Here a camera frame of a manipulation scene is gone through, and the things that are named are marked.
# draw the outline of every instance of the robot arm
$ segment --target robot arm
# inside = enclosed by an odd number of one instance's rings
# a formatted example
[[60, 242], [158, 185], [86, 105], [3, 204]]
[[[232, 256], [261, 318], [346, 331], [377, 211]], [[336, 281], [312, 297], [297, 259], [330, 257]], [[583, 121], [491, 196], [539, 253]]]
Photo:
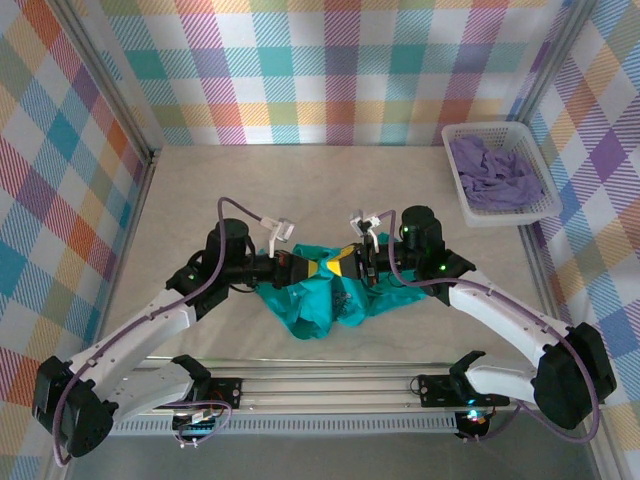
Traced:
[[[357, 212], [351, 225], [363, 242], [345, 247], [329, 260], [328, 267], [338, 275], [369, 285], [375, 285], [381, 273], [414, 270], [416, 280], [428, 295], [478, 319], [514, 345], [527, 360], [505, 362], [478, 351], [465, 355], [450, 370], [451, 386], [462, 400], [471, 403], [487, 394], [511, 397], [536, 404], [562, 428], [575, 428], [591, 412], [592, 400], [576, 359], [552, 330], [568, 342], [586, 366], [598, 401], [615, 390], [616, 380], [604, 343], [593, 327], [586, 323], [566, 325], [501, 290], [475, 265], [445, 248], [442, 226], [431, 209], [414, 206], [405, 210], [400, 227], [402, 240], [395, 241], [392, 248], [379, 245], [370, 231], [379, 224], [376, 216], [365, 217]], [[532, 316], [542, 321], [534, 323]]]
[[[135, 382], [128, 382], [126, 375], [167, 339], [224, 301], [232, 285], [271, 283], [281, 288], [317, 271], [314, 262], [274, 249], [275, 240], [286, 240], [293, 226], [286, 221], [267, 220], [265, 226], [272, 229], [268, 255], [256, 255], [246, 224], [224, 220], [224, 239], [217, 225], [209, 233], [206, 248], [179, 269], [167, 281], [166, 290], [130, 322], [67, 362], [51, 357], [40, 366], [33, 415], [53, 433], [56, 407], [64, 404], [58, 439], [71, 456], [93, 450], [116, 421], [175, 401], [212, 398], [214, 379], [188, 355], [174, 358], [159, 370], [138, 375]], [[553, 423], [568, 429], [575, 428], [591, 412], [590, 394], [575, 358], [548, 327], [531, 321], [531, 309], [523, 308], [525, 305], [491, 283], [472, 263], [445, 248], [440, 222], [429, 208], [415, 206], [405, 210], [400, 228], [402, 241], [391, 245], [379, 244], [371, 232], [380, 224], [379, 218], [364, 217], [359, 212], [351, 224], [363, 241], [345, 247], [330, 259], [330, 270], [369, 285], [379, 281], [380, 273], [414, 270], [418, 281], [437, 281], [421, 287], [427, 294], [477, 318], [524, 355], [526, 362], [506, 362], [479, 351], [465, 355], [449, 371], [447, 390], [456, 398], [468, 404], [478, 401], [479, 405], [481, 399], [495, 394], [535, 403]], [[209, 285], [208, 279], [218, 268], [223, 241], [223, 267]], [[149, 315], [160, 306], [173, 304], [179, 305]], [[535, 315], [577, 352], [599, 401], [615, 390], [616, 381], [602, 338], [593, 327], [585, 323], [569, 327], [540, 312]], [[125, 332], [126, 341], [115, 342]], [[96, 354], [112, 341], [112, 347], [103, 355]], [[232, 406], [238, 404], [239, 398]]]
[[[56, 407], [68, 390], [58, 438], [71, 456], [79, 457], [93, 450], [116, 421], [166, 403], [211, 398], [210, 373], [187, 355], [174, 358], [162, 369], [137, 376], [136, 382], [128, 382], [126, 376], [166, 340], [194, 325], [224, 301], [232, 285], [253, 287], [271, 283], [282, 288], [316, 272], [314, 262], [273, 248], [274, 239], [286, 240], [291, 234], [290, 222], [270, 221], [266, 225], [276, 233], [270, 239], [269, 254], [264, 255], [256, 254], [244, 222], [236, 219], [224, 222], [224, 239], [218, 224], [209, 233], [206, 248], [179, 269], [167, 281], [166, 289], [130, 321], [67, 362], [54, 356], [39, 367], [33, 416], [54, 433]], [[220, 273], [210, 286], [188, 300], [211, 278], [222, 241], [226, 253]], [[177, 306], [151, 315], [159, 307], [172, 304]], [[126, 341], [119, 341], [125, 333]], [[111, 346], [96, 355], [107, 344]]]

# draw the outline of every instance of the colorful plaid pattern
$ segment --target colorful plaid pattern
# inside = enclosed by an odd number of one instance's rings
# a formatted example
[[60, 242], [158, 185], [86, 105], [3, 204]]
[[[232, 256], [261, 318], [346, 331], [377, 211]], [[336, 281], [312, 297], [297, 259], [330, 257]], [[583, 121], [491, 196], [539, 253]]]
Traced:
[[174, 145], [441, 144], [518, 111], [570, 3], [101, 0]]
[[89, 344], [142, 161], [44, 0], [0, 2], [0, 478], [32, 479], [35, 374]]
[[599, 2], [532, 130], [564, 211], [537, 229], [564, 320], [602, 333], [608, 412], [640, 478], [640, 2]]

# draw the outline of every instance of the teal cloth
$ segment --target teal cloth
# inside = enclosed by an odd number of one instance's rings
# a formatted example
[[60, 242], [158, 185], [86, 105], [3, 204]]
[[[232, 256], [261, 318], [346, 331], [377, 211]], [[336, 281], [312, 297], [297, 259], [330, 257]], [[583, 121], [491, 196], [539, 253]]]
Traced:
[[[388, 238], [386, 234], [379, 235], [381, 243], [387, 243]], [[338, 255], [340, 250], [296, 245], [292, 253], [318, 262], [316, 274], [280, 290], [269, 284], [258, 286], [258, 295], [296, 338], [324, 338], [334, 321], [355, 327], [367, 317], [426, 297], [419, 288], [398, 288], [398, 280], [393, 275], [389, 278], [382, 274], [378, 285], [371, 288], [359, 280], [335, 275], [327, 268], [327, 260]], [[407, 280], [414, 278], [413, 271], [403, 272], [403, 276]]]

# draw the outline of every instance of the black mount bracket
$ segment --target black mount bracket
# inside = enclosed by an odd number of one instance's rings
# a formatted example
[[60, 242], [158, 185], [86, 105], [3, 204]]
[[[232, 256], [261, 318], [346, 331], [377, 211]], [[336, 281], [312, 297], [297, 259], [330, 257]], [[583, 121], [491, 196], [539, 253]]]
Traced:
[[[591, 325], [581, 323], [565, 337], [584, 362], [602, 402], [617, 387], [602, 337]], [[540, 411], [556, 425], [576, 428], [591, 413], [591, 398], [575, 360], [560, 343], [544, 347], [533, 380], [533, 397]]]
[[[53, 417], [63, 390], [73, 377], [70, 363], [50, 357], [38, 368], [32, 414], [53, 433]], [[60, 443], [72, 457], [81, 457], [96, 448], [113, 426], [113, 413], [118, 404], [100, 401], [93, 392], [94, 382], [79, 380], [71, 389], [64, 405], [60, 425]]]
[[[231, 405], [232, 409], [240, 407], [240, 399], [242, 397], [242, 378], [212, 378], [211, 373], [204, 365], [189, 355], [180, 355], [171, 360], [177, 363], [187, 372], [193, 379], [193, 387], [185, 397], [185, 401], [207, 401], [222, 400]], [[180, 410], [190, 410], [192, 407], [161, 407], [170, 408], [176, 412]], [[171, 422], [173, 430], [182, 428], [185, 431], [189, 429], [211, 430], [215, 426], [215, 418], [207, 419], [192, 425], [190, 415], [174, 415]]]
[[477, 435], [478, 437], [484, 437], [489, 432], [489, 426], [491, 425], [491, 418], [472, 420], [466, 413], [456, 412], [456, 425], [460, 433], [456, 433], [456, 437], [469, 438]]
[[420, 406], [433, 407], [506, 407], [509, 398], [502, 395], [475, 395], [462, 398], [454, 389], [450, 375], [418, 375], [418, 390]]

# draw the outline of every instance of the white plastic basket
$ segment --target white plastic basket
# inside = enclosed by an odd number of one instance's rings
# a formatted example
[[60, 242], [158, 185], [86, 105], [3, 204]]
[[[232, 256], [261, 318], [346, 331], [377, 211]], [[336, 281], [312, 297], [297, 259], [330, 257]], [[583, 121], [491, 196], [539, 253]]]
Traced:
[[[526, 158], [542, 184], [544, 197], [534, 204], [515, 210], [481, 210], [469, 205], [449, 146], [456, 138], [467, 135], [481, 138], [485, 146], [492, 150], [500, 148], [508, 153], [516, 152]], [[447, 125], [442, 129], [442, 140], [458, 189], [462, 213], [465, 222], [470, 227], [528, 225], [541, 218], [555, 216], [562, 212], [562, 200], [560, 200], [558, 190], [526, 125], [519, 122], [477, 122]]]

